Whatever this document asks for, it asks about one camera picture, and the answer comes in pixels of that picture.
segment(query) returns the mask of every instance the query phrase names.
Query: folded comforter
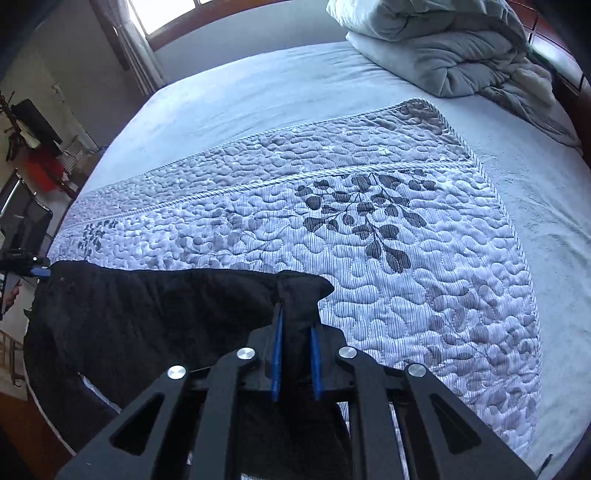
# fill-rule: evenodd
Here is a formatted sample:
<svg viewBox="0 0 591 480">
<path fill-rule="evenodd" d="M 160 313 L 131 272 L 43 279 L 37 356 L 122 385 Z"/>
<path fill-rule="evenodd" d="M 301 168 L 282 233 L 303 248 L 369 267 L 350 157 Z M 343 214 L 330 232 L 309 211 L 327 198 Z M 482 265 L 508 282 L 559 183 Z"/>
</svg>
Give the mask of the folded comforter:
<svg viewBox="0 0 591 480">
<path fill-rule="evenodd" d="M 521 21 L 505 0 L 329 0 L 364 56 L 439 97 L 480 93 L 549 136 L 580 148 L 558 120 L 551 76 L 527 59 Z"/>
</svg>

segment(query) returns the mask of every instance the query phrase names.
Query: black chair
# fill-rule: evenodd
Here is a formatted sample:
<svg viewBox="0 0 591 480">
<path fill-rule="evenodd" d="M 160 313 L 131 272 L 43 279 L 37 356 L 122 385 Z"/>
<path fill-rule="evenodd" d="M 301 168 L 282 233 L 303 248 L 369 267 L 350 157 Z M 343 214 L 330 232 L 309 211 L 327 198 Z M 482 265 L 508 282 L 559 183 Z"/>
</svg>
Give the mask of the black chair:
<svg viewBox="0 0 591 480">
<path fill-rule="evenodd" d="M 2 250 L 20 248 L 43 255 L 43 242 L 52 239 L 47 229 L 53 212 L 37 200 L 16 170 L 0 190 L 0 208 Z"/>
</svg>

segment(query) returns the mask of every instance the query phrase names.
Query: triangular cutout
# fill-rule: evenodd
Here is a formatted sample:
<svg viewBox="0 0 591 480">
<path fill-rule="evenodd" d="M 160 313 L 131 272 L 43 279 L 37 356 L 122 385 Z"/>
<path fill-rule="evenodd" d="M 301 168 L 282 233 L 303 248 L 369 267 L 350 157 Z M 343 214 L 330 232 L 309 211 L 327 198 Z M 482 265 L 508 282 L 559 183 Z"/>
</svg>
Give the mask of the triangular cutout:
<svg viewBox="0 0 591 480">
<path fill-rule="evenodd" d="M 441 424 L 449 452 L 453 455 L 480 445 L 480 437 L 439 395 L 429 396 Z"/>
<path fill-rule="evenodd" d="M 135 415 L 111 437 L 111 445 L 124 452 L 140 456 L 148 444 L 150 433 L 163 402 L 164 395 L 162 393 L 153 396 L 141 410 L 135 412 Z"/>
</svg>

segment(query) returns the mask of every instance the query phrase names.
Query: wooden floor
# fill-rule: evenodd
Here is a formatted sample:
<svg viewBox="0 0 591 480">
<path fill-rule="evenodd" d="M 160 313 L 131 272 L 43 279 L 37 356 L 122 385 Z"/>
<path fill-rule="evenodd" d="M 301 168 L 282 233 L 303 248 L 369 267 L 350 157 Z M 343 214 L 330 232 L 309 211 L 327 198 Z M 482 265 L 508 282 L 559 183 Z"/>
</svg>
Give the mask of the wooden floor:
<svg viewBox="0 0 591 480">
<path fill-rule="evenodd" d="M 22 401 L 0 394 L 0 425 L 38 480 L 53 480 L 71 458 L 30 395 Z"/>
</svg>

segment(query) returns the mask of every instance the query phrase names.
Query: wooden headboard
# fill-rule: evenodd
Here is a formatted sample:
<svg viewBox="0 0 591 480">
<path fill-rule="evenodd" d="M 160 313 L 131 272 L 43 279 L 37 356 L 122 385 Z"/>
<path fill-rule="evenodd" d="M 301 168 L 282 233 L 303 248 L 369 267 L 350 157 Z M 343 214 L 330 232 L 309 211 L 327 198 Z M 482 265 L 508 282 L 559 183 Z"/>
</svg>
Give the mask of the wooden headboard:
<svg viewBox="0 0 591 480">
<path fill-rule="evenodd" d="M 554 94 L 570 115 L 583 143 L 584 157 L 591 165 L 591 85 L 570 53 L 568 45 L 535 10 L 529 0 L 508 0 L 519 16 L 530 45 L 558 71 Z"/>
</svg>

